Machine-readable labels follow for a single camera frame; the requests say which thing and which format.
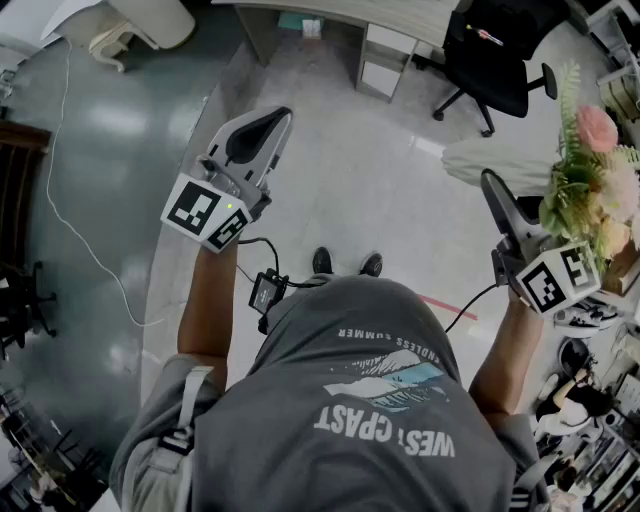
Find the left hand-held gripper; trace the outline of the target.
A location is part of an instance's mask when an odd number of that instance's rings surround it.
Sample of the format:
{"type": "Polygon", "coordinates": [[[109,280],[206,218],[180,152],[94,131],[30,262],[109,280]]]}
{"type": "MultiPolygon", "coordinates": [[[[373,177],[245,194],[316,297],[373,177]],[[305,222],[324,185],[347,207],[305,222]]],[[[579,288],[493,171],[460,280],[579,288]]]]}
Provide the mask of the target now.
{"type": "Polygon", "coordinates": [[[293,129],[289,107],[249,111],[225,123],[190,172],[178,175],[161,221],[213,253],[224,251],[271,204],[267,176],[293,129]]]}

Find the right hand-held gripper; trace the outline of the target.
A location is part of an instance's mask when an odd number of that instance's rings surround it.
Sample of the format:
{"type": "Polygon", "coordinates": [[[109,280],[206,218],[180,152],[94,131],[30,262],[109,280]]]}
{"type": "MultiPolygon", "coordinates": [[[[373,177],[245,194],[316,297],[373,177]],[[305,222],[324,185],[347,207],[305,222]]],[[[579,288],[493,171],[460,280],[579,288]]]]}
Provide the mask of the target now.
{"type": "Polygon", "coordinates": [[[514,196],[490,169],[483,170],[480,188],[502,234],[492,251],[497,285],[510,286],[540,315],[553,315],[600,289],[588,243],[559,246],[539,229],[538,196],[514,196]]]}

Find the pink flowers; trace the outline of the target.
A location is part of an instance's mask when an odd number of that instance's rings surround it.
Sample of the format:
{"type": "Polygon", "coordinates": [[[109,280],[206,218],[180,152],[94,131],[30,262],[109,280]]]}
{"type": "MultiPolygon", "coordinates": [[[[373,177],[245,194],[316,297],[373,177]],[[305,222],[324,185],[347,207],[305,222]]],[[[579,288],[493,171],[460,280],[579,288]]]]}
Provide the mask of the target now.
{"type": "Polygon", "coordinates": [[[559,90],[561,128],[556,161],[513,146],[470,139],[447,147],[441,162],[452,177],[480,183],[495,172],[516,197],[538,197],[542,227],[554,237],[590,245],[608,263],[628,244],[640,249],[640,151],[618,141],[601,107],[579,101],[580,69],[567,65],[559,90]]]}

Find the person's left forearm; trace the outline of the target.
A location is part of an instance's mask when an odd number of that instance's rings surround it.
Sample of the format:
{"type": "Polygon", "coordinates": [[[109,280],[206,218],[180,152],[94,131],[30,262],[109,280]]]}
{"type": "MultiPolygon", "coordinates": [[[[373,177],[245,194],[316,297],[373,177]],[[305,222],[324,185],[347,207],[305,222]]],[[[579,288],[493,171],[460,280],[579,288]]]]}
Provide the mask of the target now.
{"type": "Polygon", "coordinates": [[[225,362],[233,329],[238,244],[216,254],[202,247],[196,257],[186,307],[179,325],[177,349],[203,364],[225,362]]]}

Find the person's right forearm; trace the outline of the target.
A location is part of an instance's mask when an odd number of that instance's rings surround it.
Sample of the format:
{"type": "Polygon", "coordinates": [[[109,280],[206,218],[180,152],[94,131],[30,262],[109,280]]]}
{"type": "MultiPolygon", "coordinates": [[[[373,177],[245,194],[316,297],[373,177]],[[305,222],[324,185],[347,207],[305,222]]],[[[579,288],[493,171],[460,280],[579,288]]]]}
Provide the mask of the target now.
{"type": "Polygon", "coordinates": [[[508,297],[494,343],[469,388],[479,411],[492,425],[515,414],[544,327],[544,319],[512,289],[508,297]]]}

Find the grey wooden desk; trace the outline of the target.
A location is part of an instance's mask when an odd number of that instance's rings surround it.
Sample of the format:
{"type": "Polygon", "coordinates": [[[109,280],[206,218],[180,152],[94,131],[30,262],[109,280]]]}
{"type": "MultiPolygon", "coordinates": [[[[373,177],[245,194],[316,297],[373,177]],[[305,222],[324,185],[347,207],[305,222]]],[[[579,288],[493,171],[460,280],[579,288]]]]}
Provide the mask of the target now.
{"type": "Polygon", "coordinates": [[[209,0],[234,8],[250,46],[267,66],[283,12],[317,15],[363,30],[355,88],[390,103],[419,44],[440,48],[461,0],[209,0]]]}

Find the white office desk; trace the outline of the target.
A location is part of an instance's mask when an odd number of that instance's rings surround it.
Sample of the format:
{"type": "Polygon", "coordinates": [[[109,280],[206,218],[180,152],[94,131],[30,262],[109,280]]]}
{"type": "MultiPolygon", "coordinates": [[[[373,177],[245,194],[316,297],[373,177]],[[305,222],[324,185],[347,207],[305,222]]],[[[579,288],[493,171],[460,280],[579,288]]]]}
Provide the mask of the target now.
{"type": "Polygon", "coordinates": [[[640,121],[640,0],[584,0],[587,33],[612,68],[597,79],[619,118],[640,121]]]}

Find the red floor tape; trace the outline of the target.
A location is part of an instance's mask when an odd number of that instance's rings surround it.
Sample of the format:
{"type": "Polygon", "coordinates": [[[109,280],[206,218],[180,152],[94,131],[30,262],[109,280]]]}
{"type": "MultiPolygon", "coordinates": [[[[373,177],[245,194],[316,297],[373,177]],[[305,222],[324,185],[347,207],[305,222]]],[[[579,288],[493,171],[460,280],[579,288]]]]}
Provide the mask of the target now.
{"type": "Polygon", "coordinates": [[[470,319],[472,321],[477,321],[478,320],[478,316],[468,312],[467,310],[463,311],[461,308],[450,305],[448,303],[439,301],[437,299],[434,299],[432,297],[428,297],[425,295],[421,295],[419,294],[420,299],[425,302],[426,304],[430,305],[430,306],[434,306],[436,308],[440,308],[442,310],[445,310],[447,312],[450,312],[452,314],[456,314],[456,315],[461,315],[464,318],[470,319]]]}

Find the black office chair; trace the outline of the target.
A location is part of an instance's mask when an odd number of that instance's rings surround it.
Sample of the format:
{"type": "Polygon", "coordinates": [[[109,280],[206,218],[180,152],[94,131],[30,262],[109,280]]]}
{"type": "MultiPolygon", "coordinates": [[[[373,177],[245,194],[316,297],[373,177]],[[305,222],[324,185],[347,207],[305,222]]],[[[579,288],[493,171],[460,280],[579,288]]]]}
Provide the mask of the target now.
{"type": "Polygon", "coordinates": [[[547,97],[555,100],[558,86],[551,67],[542,64],[541,76],[530,81],[526,63],[569,14],[565,0],[471,0],[466,9],[454,11],[443,44],[444,61],[412,58],[417,69],[433,68],[457,87],[432,117],[443,120],[445,110],[467,95],[476,102],[486,121],[487,129],[481,135],[489,138],[495,133],[491,109],[524,118],[528,114],[529,93],[536,89],[543,89],[547,97]],[[502,40],[504,46],[480,39],[465,29],[466,24],[485,29],[502,40]]]}

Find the brown cardboard box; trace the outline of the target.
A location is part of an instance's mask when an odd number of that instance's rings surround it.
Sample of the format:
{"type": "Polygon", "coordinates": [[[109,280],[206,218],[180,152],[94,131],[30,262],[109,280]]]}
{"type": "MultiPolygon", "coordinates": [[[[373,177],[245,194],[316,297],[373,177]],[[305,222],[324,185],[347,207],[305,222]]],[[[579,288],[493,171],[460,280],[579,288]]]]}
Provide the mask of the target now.
{"type": "Polygon", "coordinates": [[[640,276],[640,251],[633,241],[610,262],[602,280],[602,290],[624,297],[640,276]]]}

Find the white and black sneaker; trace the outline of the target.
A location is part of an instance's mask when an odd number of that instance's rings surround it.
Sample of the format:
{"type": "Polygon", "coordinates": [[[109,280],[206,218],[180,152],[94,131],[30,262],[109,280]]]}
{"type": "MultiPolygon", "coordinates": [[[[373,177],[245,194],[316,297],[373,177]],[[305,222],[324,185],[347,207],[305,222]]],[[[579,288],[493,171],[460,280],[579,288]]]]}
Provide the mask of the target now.
{"type": "Polygon", "coordinates": [[[554,328],[562,335],[587,339],[606,330],[621,318],[617,308],[586,298],[554,314],[554,328]]]}

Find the black waist device box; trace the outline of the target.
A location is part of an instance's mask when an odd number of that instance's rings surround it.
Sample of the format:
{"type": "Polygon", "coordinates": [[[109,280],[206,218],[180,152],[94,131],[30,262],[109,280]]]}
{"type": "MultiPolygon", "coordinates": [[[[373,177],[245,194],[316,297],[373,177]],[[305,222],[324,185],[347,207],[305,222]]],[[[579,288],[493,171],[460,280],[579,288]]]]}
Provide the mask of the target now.
{"type": "Polygon", "coordinates": [[[254,281],[249,306],[262,315],[267,314],[284,298],[288,283],[289,277],[279,275],[274,269],[259,272],[254,281]]]}

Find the red and yellow pen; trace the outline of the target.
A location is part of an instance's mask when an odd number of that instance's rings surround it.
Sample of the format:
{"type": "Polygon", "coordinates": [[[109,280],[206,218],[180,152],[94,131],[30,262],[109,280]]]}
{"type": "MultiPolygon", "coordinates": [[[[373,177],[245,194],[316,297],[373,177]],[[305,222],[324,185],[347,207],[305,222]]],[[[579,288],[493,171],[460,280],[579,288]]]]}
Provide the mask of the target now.
{"type": "Polygon", "coordinates": [[[486,40],[486,41],[490,41],[493,44],[496,44],[496,45],[501,46],[501,47],[504,46],[504,42],[502,40],[500,40],[497,37],[491,35],[485,29],[474,27],[474,26],[469,25],[469,24],[465,25],[465,29],[474,32],[480,39],[483,39],[483,40],[486,40]]]}

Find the dark wooden cabinet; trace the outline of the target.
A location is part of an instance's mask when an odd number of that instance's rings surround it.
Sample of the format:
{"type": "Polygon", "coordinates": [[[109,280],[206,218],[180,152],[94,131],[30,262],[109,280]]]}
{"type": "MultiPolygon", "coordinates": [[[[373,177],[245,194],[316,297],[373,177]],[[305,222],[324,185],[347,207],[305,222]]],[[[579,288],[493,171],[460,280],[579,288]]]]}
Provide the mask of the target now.
{"type": "Polygon", "coordinates": [[[0,264],[25,265],[34,181],[51,132],[0,120],[0,264]]]}

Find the person's grey printed t-shirt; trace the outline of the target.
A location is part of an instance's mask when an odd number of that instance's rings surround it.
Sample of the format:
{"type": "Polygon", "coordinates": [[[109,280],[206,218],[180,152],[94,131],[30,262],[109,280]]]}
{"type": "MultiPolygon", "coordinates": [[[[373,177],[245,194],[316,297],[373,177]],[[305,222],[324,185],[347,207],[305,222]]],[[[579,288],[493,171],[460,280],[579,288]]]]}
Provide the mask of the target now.
{"type": "Polygon", "coordinates": [[[227,391],[167,361],[114,457],[123,512],[548,512],[529,419],[485,419],[409,288],[333,278],[268,327],[227,391]]]}

